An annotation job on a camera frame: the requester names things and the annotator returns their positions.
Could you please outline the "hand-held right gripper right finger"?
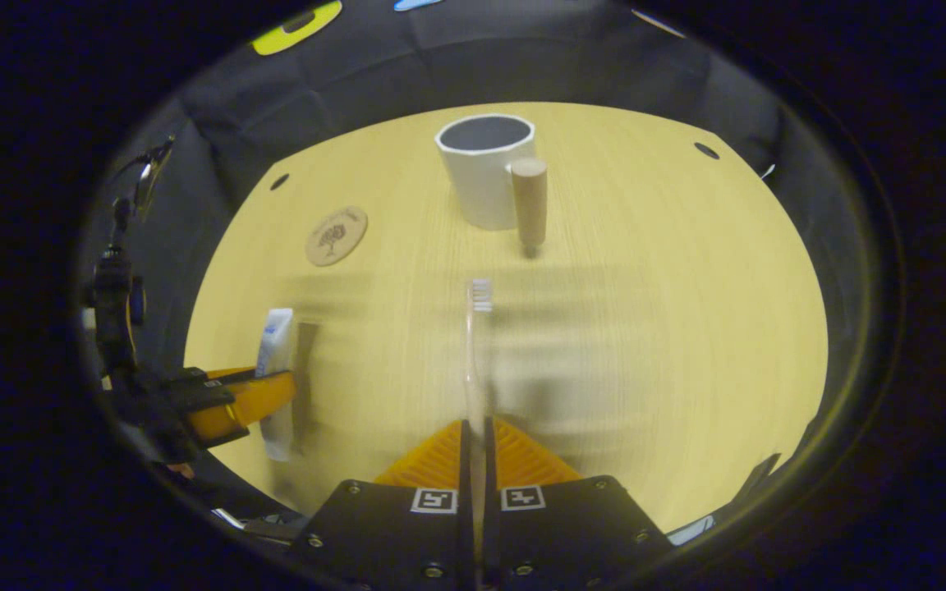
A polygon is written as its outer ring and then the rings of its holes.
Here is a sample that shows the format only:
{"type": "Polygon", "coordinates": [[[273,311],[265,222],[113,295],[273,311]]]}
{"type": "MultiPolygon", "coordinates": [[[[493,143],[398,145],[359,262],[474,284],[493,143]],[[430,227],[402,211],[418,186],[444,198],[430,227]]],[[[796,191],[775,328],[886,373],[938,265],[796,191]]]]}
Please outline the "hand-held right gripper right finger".
{"type": "Polygon", "coordinates": [[[498,590],[607,590],[675,546],[611,475],[586,478],[504,419],[487,425],[483,560],[498,590]]]}

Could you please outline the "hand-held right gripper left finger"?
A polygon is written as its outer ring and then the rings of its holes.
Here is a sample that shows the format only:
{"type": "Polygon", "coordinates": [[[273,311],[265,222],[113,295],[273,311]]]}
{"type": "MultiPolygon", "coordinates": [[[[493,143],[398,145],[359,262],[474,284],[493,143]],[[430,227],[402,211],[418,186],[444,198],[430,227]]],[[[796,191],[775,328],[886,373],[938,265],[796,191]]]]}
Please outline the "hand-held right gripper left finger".
{"type": "Polygon", "coordinates": [[[474,587],[469,424],[454,420],[377,479],[345,479],[292,545],[328,590],[474,587]]]}

